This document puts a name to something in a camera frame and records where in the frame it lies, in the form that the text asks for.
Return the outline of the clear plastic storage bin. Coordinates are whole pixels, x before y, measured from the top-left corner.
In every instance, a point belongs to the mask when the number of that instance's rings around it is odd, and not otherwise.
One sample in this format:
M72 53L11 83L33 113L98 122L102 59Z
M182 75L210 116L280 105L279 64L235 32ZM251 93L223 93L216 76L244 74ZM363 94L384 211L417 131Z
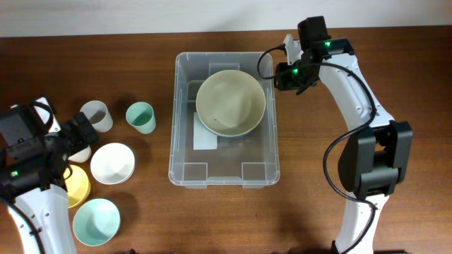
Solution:
M196 94L205 79L228 69L259 79L273 74L273 59L261 52L182 52L176 57L168 173L174 185L262 188L280 178L275 92L268 79L259 81L266 110L254 131L236 138L217 136L216 150L194 150Z

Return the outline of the cream white bowl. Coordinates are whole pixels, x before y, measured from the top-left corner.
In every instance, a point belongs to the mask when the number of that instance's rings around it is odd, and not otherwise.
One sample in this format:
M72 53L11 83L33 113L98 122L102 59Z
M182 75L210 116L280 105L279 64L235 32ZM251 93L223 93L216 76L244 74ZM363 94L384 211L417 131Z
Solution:
M214 73L203 81L196 94L196 112L201 123L259 125L265 110L266 95L260 82L243 71Z

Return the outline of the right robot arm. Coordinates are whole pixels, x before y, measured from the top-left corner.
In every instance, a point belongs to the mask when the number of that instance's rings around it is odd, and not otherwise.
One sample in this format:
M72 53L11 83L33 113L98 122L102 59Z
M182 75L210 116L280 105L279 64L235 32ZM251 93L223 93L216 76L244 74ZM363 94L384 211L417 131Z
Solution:
M332 94L347 132L328 146L322 161L326 171L332 149L346 142L338 160L342 186L333 189L346 199L345 213L331 252L373 253L381 210L406 175L412 129L381 106L359 69L349 40L333 39L324 17L306 18L297 30L299 40L287 35L279 47L287 61L277 65L274 86L301 94L322 82Z

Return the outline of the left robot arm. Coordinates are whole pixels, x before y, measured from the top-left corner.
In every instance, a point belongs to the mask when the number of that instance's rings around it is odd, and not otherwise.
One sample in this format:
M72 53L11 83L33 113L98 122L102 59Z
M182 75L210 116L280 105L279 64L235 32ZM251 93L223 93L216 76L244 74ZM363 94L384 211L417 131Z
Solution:
M97 142L99 136L79 112L51 131L41 102L16 106L1 115L1 201L8 206L25 253L75 253L69 221L66 176L69 157Z

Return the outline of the small yellow bowl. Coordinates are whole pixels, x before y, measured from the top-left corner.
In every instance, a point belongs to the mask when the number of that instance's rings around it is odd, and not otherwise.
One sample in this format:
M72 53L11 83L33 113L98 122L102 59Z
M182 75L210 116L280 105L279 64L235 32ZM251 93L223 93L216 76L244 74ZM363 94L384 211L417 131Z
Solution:
M90 194L90 180L85 170L71 165L72 171L68 168L64 172L64 178L67 188L68 208L76 207L82 204Z

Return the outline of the small white bowl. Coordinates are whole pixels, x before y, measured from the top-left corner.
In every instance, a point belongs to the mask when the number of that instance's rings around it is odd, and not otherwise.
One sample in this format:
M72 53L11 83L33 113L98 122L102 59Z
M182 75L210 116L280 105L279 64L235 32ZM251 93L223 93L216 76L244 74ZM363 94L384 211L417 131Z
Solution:
M123 183L134 173L134 153L122 143L103 145L93 155L90 170L94 179L102 184Z

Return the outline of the grey cup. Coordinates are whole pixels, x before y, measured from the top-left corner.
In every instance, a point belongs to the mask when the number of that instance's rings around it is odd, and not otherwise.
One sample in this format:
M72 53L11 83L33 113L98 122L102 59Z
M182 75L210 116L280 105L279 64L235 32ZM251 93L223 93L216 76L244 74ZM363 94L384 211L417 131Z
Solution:
M86 102L80 112L86 115L97 132L106 133L113 127L112 117L104 102L99 100Z

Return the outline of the cream white cup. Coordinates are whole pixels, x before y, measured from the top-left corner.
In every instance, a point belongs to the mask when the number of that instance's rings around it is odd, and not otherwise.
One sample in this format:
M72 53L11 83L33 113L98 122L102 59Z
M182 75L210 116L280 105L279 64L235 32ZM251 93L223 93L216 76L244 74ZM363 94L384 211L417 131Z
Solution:
M74 155L71 155L69 157L69 161L76 162L76 163L84 163L86 162L92 154L92 150L90 146L87 146L85 149L81 150L80 152L77 152Z

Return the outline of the blue plate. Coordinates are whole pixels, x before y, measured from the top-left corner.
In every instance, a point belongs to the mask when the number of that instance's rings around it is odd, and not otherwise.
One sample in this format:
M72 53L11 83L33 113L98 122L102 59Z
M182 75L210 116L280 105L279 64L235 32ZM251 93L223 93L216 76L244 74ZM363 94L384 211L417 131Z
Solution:
M240 137L243 135L248 135L250 132L254 131L258 124L239 124L239 125L225 125L219 121L203 123L210 132L228 138Z

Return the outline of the mint green cup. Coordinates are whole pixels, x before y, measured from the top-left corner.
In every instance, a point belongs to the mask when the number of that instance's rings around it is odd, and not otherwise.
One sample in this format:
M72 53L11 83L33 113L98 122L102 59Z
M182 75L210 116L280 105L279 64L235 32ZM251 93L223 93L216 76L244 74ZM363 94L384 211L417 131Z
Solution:
M147 102L136 102L126 111L126 120L142 134L152 133L156 128L153 108Z

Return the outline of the small mint green bowl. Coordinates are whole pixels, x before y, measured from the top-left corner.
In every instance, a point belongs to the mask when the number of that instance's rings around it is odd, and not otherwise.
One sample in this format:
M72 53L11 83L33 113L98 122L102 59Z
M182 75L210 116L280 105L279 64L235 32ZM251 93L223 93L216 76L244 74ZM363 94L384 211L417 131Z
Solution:
M75 237L86 246L101 246L110 241L121 226L117 206L107 199L93 199L82 205L73 218Z

